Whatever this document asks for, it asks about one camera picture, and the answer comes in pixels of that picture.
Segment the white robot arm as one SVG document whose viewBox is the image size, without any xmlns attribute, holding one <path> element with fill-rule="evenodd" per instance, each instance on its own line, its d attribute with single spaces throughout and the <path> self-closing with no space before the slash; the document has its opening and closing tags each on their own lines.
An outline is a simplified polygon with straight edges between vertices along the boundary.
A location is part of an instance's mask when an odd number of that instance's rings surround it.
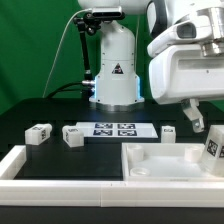
<svg viewBox="0 0 224 224">
<path fill-rule="evenodd" d="M 106 110 L 143 101 L 134 71 L 134 35 L 118 23 L 147 17 L 152 37 L 149 84 L 158 104 L 179 103 L 193 130 L 204 130 L 201 101 L 224 98 L 224 0 L 78 0 L 101 25 L 101 70 L 94 106 Z"/>
</svg>

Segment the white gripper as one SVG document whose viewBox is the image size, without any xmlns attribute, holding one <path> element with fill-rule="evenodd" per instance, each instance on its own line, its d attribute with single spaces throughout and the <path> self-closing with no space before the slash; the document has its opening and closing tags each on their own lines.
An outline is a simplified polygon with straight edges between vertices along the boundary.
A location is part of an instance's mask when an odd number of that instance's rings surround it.
<svg viewBox="0 0 224 224">
<path fill-rule="evenodd" d="M 200 46 L 211 36 L 208 19 L 188 20 L 169 27 L 147 47 L 152 97 L 159 104 L 181 101 L 195 133 L 204 131 L 198 100 L 224 97 L 224 56 L 204 57 Z"/>
</svg>

